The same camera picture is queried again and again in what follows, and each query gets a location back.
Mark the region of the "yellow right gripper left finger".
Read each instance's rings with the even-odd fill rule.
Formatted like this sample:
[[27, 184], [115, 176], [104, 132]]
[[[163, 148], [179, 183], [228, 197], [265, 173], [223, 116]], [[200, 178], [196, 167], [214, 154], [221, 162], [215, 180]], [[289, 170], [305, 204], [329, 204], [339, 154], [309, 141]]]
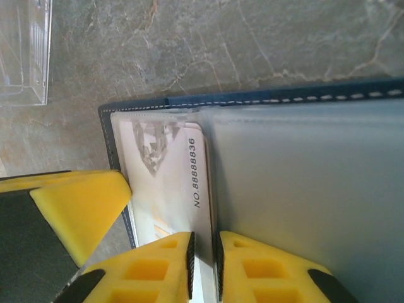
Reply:
[[189, 302], [194, 232], [178, 232], [93, 264], [62, 292], [63, 302]]

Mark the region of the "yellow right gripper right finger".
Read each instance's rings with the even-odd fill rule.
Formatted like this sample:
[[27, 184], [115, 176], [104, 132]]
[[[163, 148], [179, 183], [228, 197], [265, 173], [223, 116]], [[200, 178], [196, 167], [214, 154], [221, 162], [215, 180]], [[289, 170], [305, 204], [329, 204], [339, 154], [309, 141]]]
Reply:
[[229, 231], [217, 236], [220, 302], [356, 302], [320, 264]]

